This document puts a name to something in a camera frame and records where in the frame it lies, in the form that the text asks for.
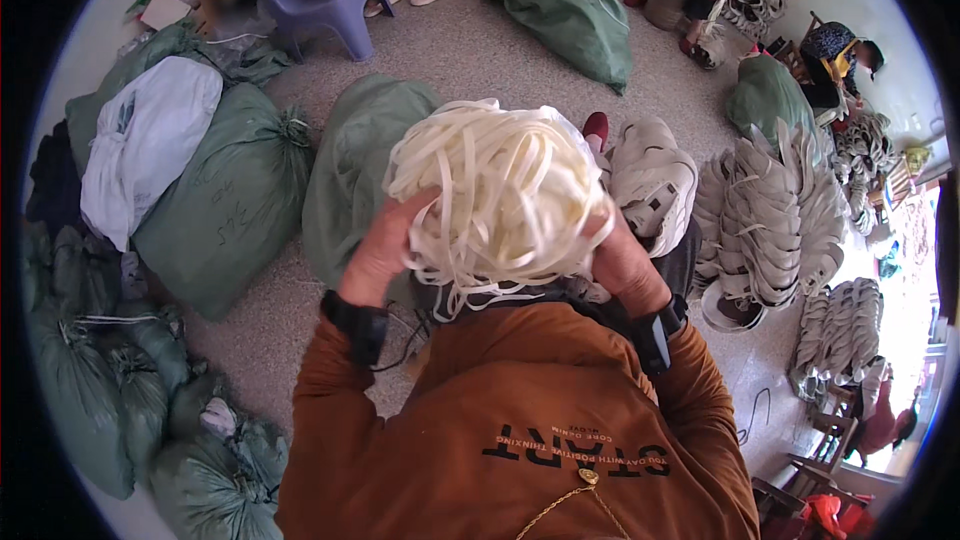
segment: red shoe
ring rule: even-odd
[[[607,114],[597,111],[586,118],[583,124],[583,137],[591,134],[600,137],[600,153],[603,154],[607,147],[607,135],[610,134],[610,122],[607,121]]]
[[[623,5],[629,6],[631,9],[639,9],[646,4],[647,0],[623,0]]]
[[[693,56],[693,42],[690,42],[687,38],[679,39],[679,51],[685,54],[688,57]]]

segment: speckled floor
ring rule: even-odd
[[[267,94],[281,107],[299,104],[308,123],[321,129],[344,88],[366,74],[382,73],[427,82],[447,100],[493,97],[506,108],[552,105],[576,125],[594,111],[605,111],[611,134],[617,134],[630,117],[658,115],[680,147],[698,162],[737,138],[723,112],[724,99],[737,78],[734,66],[702,71],[679,53],[673,35],[654,28],[638,11],[629,14],[633,73],[622,97],[547,51],[499,4],[441,0],[413,7],[404,2],[397,11],[397,18],[368,20],[376,48],[370,61],[355,64],[338,42],[318,38],[303,47],[306,62],[271,80]],[[293,427],[294,382],[322,289],[295,237],[221,323],[186,314],[190,351],[228,375],[240,406],[269,417],[288,433]],[[728,335],[706,327],[699,307],[693,307],[693,320],[733,394],[738,427],[750,423],[757,393],[771,390],[769,424],[766,399],[760,398],[743,447],[755,475],[773,475],[786,464],[784,452],[809,449],[813,442],[805,405],[793,397],[785,376],[800,314],[800,305],[794,305],[771,313],[755,330]],[[398,316],[416,322],[412,313]],[[382,363],[391,363],[402,353],[408,336],[407,327],[390,322]],[[412,387],[413,380],[398,367],[377,374],[367,393],[378,413],[390,416],[401,409]]]

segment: purple plastic chair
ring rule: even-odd
[[[266,0],[265,6],[276,20],[277,31],[284,36],[298,63],[304,55],[294,33],[298,30],[318,30],[321,27],[337,32],[354,61],[366,61],[374,56],[363,9],[367,0]],[[380,0],[387,15],[394,17],[389,0]]]

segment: hand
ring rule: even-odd
[[[615,221],[593,252],[593,279],[616,296],[631,317],[641,318],[666,307],[672,293],[619,209]],[[591,217],[582,234],[591,237],[605,222],[605,217]]]
[[[406,269],[410,226],[439,196],[440,189],[430,187],[403,203],[389,197],[384,201],[343,272],[337,294],[344,301],[357,307],[383,305],[390,282]]]

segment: smartwatch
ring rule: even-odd
[[[674,294],[670,303],[657,312],[630,322],[630,341],[647,376],[658,376],[670,368],[670,337],[687,324],[687,301]]]
[[[327,290],[319,301],[319,312],[350,341],[350,360],[354,365],[377,364],[387,338],[386,308],[352,305],[335,290]]]

